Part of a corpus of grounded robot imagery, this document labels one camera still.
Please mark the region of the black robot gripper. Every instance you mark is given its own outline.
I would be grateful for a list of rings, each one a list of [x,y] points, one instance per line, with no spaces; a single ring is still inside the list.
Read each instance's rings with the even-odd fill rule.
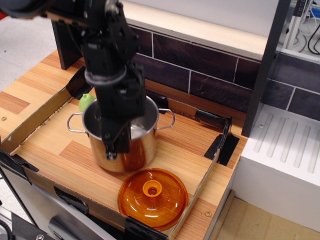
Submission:
[[[107,160],[130,152],[131,120],[146,111],[144,67],[129,63],[114,75],[85,70],[85,80],[94,87],[101,116],[101,138]]]

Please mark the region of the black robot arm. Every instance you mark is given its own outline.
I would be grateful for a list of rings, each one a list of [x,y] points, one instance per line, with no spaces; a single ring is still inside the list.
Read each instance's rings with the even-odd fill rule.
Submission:
[[[100,136],[108,159],[130,151],[131,120],[143,116],[143,68],[132,62],[139,37],[118,0],[3,0],[0,9],[19,19],[43,17],[73,27],[85,61],[85,80],[100,110]]]

